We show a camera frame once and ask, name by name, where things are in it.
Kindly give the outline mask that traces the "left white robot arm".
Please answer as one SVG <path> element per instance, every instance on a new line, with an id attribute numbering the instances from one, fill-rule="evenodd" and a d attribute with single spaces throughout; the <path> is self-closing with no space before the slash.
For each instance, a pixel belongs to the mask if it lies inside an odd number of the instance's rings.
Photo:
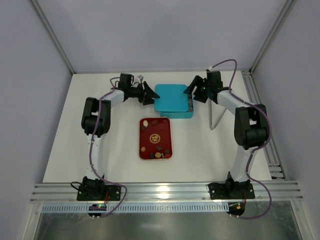
<path id="1" fill-rule="evenodd" d="M 144 81 L 142 75 L 135 77 L 121 73 L 119 77 L 112 77 L 110 83 L 109 92 L 100 98 L 88 97 L 85 100 L 81 128 L 88 140 L 89 164 L 77 189 L 78 201 L 120 200 L 115 191 L 121 191 L 122 187 L 105 179 L 104 145 L 111 127 L 111 109 L 129 98 L 136 98 L 146 106 L 160 97 Z"/>

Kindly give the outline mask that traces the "teal tin lid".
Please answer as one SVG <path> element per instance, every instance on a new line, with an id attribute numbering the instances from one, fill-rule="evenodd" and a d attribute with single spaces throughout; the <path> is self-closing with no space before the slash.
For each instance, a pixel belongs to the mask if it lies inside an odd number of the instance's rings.
<path id="1" fill-rule="evenodd" d="M 189 109 L 188 95 L 185 84 L 157 84 L 155 93 L 159 96 L 154 100 L 154 109 L 157 112 L 180 113 Z"/>

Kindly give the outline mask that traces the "metal tongs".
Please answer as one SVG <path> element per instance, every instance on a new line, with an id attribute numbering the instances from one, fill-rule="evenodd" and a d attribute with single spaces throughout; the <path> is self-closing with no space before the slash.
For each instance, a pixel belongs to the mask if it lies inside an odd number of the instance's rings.
<path id="1" fill-rule="evenodd" d="M 223 106 L 212 100 L 209 102 L 209 126 L 212 131 L 217 127 L 225 112 L 226 109 Z"/>

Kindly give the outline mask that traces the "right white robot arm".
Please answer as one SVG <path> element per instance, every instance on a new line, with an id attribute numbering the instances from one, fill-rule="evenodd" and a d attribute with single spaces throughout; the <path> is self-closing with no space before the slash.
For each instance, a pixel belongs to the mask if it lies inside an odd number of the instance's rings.
<path id="1" fill-rule="evenodd" d="M 234 115 L 236 157 L 225 182 L 208 185 L 211 200 L 254 199 L 251 167 L 256 153 L 271 137 L 266 106 L 247 102 L 223 86 L 220 71 L 207 71 L 206 78 L 195 76 L 184 93 L 198 102 L 211 100 Z"/>

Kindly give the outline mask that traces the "teal square tin box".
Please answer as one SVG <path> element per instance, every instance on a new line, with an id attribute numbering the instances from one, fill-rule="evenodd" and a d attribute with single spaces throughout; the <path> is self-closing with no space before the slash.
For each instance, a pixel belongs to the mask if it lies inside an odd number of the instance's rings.
<path id="1" fill-rule="evenodd" d="M 159 100 L 154 109 L 161 117 L 168 119 L 190 119 L 194 115 L 193 100 Z"/>

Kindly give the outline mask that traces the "brown square chocolate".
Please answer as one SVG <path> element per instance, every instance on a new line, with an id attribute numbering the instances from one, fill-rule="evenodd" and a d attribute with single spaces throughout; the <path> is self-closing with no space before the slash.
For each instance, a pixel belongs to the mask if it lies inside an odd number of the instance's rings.
<path id="1" fill-rule="evenodd" d="M 155 125 L 158 124 L 158 121 L 157 121 L 157 120 L 154 120 L 154 121 L 151 122 L 151 124 L 152 124 L 153 126 L 155 126 Z"/>

